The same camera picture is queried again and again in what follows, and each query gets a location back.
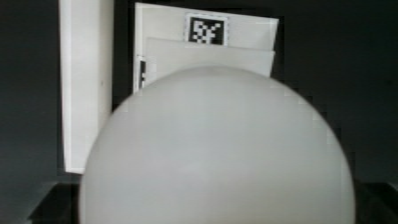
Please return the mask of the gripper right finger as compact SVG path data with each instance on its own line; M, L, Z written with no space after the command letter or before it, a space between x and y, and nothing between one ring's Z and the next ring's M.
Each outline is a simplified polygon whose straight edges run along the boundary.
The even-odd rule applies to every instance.
M355 182L355 224L398 224L398 190L387 183Z

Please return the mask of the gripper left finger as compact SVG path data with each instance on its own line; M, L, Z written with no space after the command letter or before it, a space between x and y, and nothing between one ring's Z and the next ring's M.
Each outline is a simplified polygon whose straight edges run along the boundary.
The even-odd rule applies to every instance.
M78 184L57 183L28 215L28 224L80 224Z

